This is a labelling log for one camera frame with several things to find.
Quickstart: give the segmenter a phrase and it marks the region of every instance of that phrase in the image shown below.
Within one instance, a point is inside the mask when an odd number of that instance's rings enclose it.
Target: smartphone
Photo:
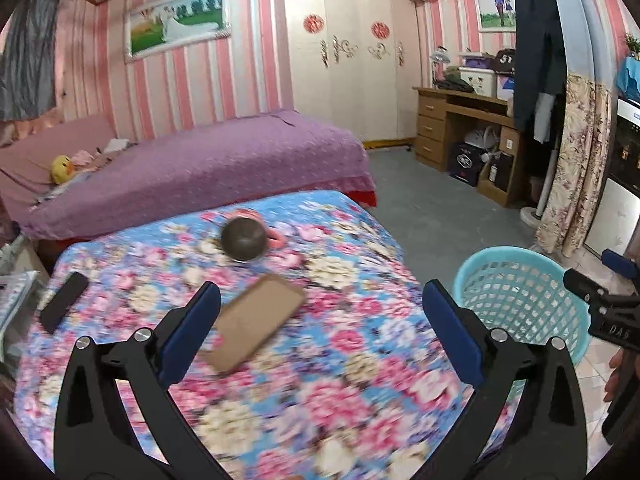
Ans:
[[[213,326],[222,343],[203,352],[207,363],[219,373],[232,372],[275,334],[305,303],[305,291],[276,274],[266,274],[245,290],[222,312]]]
[[[74,272],[51,298],[49,303],[40,311],[40,324],[48,333],[53,334],[66,313],[69,312],[78,298],[89,286],[89,280],[84,274]]]

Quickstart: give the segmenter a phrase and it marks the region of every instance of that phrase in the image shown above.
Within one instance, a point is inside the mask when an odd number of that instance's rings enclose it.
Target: yellow duck plush toy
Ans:
[[[51,177],[56,184],[64,184],[76,174],[76,165],[66,155],[59,155],[51,164]]]

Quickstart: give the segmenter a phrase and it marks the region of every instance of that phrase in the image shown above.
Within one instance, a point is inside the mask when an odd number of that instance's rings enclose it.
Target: blue plastic basket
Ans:
[[[517,341],[545,344],[561,337],[577,365],[589,345],[590,317],[587,304],[562,285],[563,275],[562,267],[542,254],[492,247],[460,267],[453,298],[487,328],[503,328]]]

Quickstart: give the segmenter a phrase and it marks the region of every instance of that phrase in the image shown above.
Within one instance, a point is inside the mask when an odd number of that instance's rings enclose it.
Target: human hand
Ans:
[[[633,352],[621,348],[609,361],[609,367],[614,370],[604,386],[604,391],[606,392],[604,402],[611,402],[616,395],[618,382],[620,381],[620,367],[627,354],[633,354]],[[640,378],[640,355],[636,355],[636,375]]]

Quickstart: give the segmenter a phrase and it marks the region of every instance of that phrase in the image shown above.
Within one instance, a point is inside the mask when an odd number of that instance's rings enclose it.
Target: gold baseboard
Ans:
[[[406,139],[389,139],[389,140],[365,140],[362,144],[365,150],[376,150],[378,148],[392,148],[394,146],[411,146],[415,141],[415,137]]]

